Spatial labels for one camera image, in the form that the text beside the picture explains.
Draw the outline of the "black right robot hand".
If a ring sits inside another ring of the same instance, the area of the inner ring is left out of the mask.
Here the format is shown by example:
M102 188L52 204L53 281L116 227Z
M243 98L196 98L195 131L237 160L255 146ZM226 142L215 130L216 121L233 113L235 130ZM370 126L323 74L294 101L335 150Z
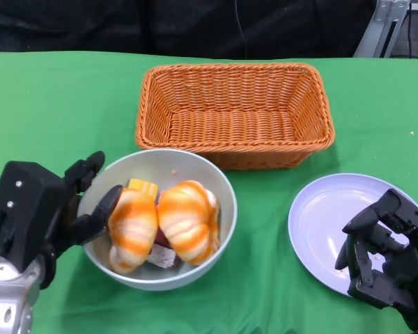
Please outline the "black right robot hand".
M418 206L395 189L343 228L335 268L348 269L348 294L375 308L397 310L418 333Z

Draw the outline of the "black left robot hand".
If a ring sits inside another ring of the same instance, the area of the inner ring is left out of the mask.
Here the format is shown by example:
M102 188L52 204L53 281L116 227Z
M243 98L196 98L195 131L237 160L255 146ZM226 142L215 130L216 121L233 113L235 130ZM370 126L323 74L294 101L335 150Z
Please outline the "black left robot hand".
M56 261L72 246L83 246L104 234L109 217L122 194L123 187L110 188L90 214L78 215L82 194L91 186L105 162L102 151L94 152L86 159L80 159L65 171L62 178L63 192L60 206L45 237L42 259L45 274L40 283L41 289L49 287L56 274Z

